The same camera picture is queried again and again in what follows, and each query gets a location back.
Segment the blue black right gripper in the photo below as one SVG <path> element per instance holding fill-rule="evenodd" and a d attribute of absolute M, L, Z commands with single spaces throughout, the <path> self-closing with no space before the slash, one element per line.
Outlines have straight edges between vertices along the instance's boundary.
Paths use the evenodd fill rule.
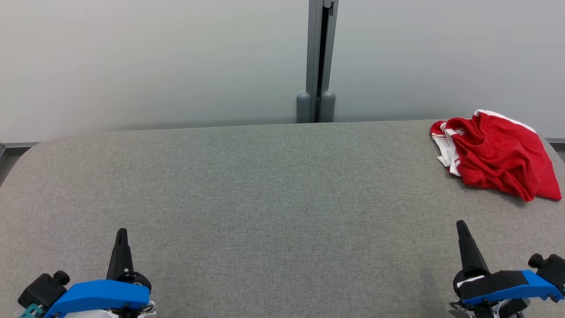
<path fill-rule="evenodd" d="M 524 318 L 530 300 L 565 300 L 565 285 L 557 287 L 531 270 L 501 270 L 490 274 L 464 220 L 456 222 L 463 276 L 456 282 L 458 301 L 450 302 L 456 318 Z"/>

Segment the grey partition post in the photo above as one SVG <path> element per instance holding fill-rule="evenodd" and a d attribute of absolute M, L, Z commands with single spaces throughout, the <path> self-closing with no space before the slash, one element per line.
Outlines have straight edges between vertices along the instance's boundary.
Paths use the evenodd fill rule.
<path fill-rule="evenodd" d="M 334 120 L 336 95 L 329 89 L 339 0 L 309 0 L 305 92 L 296 97 L 297 123 Z"/>

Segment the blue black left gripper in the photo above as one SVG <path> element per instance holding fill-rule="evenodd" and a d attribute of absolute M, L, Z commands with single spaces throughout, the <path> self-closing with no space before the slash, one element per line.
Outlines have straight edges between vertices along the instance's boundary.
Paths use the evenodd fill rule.
<path fill-rule="evenodd" d="M 151 284 L 133 269 L 125 228 L 117 231 L 105 278 L 67 288 L 44 318 L 153 318 Z"/>

